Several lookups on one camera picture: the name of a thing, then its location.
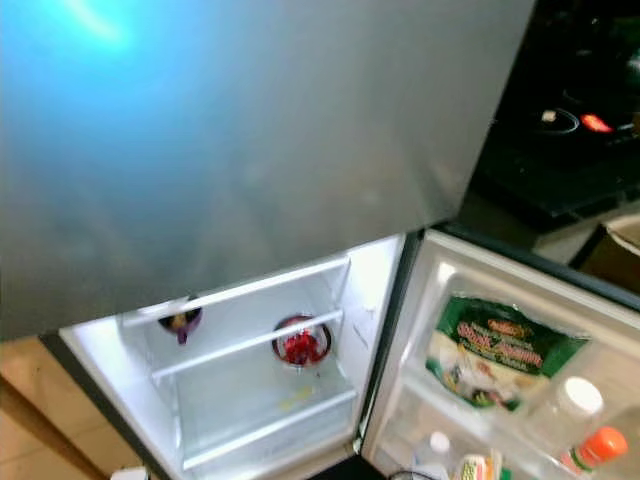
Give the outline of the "glass fridge shelf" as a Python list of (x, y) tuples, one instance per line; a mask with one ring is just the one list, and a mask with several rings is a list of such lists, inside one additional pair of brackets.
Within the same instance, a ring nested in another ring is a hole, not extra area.
[(284, 460), (288, 433), (320, 440), (347, 428), (358, 389), (334, 364), (297, 370), (275, 364), (197, 367), (175, 376), (180, 471), (242, 474)]
[(189, 335), (186, 346), (179, 346), (173, 334), (163, 332), (164, 340), (152, 349), (151, 378), (155, 381), (177, 378), (183, 372), (207, 367), (216, 361), (232, 360), (237, 355), (262, 360), (284, 369), (303, 370), (276, 360), (271, 351), (270, 340), (288, 335), (297, 330), (319, 323), (328, 323), (337, 342), (338, 326), (346, 314), (343, 310), (332, 310), (324, 314), (291, 314), (280, 317), (273, 324), (241, 315), (218, 314), (215, 308), (204, 308), (200, 325)]

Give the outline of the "orange-capped bottle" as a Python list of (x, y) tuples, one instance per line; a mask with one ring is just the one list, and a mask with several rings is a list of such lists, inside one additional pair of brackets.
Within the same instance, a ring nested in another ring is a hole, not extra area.
[(558, 465), (564, 471), (580, 477), (590, 477), (600, 470), (600, 467), (617, 460), (622, 454), (630, 451), (630, 444), (622, 431), (604, 426), (584, 439), (572, 444), (567, 451), (563, 451), (557, 458)]

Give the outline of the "dark bowl with red food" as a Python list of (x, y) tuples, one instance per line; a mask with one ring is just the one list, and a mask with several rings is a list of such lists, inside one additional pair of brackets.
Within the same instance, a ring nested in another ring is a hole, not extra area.
[(270, 340), (271, 352), (294, 369), (310, 369), (325, 360), (333, 351), (334, 334), (328, 323), (305, 326), (297, 332)]

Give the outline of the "small white-capped clear bottle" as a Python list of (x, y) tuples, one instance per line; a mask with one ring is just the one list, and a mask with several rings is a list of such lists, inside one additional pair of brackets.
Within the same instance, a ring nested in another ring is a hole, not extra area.
[(410, 470), (430, 480), (451, 480), (452, 444), (443, 431), (431, 431), (413, 445)]

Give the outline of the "large white-capped clear bottle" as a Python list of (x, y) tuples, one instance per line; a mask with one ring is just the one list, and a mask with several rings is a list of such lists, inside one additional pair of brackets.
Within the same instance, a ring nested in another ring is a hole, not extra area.
[(558, 451), (584, 436), (603, 406), (602, 393), (593, 383), (570, 376), (543, 399), (530, 404), (527, 438), (540, 451)]

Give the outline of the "black cooktop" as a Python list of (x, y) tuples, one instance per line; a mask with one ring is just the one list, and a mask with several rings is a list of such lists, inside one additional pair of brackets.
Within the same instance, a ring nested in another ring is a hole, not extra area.
[(640, 189), (640, 0), (536, 0), (458, 223), (561, 227)]

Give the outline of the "purple mug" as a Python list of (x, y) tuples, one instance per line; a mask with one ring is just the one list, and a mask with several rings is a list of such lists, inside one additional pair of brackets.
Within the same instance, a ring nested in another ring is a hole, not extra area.
[(202, 315), (204, 315), (204, 308), (191, 308), (191, 310), (178, 312), (178, 314), (159, 317), (156, 324), (164, 332), (173, 334), (175, 342), (179, 346), (186, 346), (189, 335), (200, 325)]

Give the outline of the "green snack bag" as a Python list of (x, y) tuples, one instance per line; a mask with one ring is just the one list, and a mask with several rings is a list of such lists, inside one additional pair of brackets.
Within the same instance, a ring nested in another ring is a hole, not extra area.
[(512, 303), (453, 294), (425, 349), (425, 369), (476, 410), (515, 412), (590, 342), (553, 328)]

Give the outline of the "jar with green orange label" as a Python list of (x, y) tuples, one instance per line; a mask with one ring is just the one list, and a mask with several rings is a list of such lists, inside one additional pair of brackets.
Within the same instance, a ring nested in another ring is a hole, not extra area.
[(497, 480), (498, 476), (492, 458), (484, 454), (463, 454), (454, 468), (452, 480)]

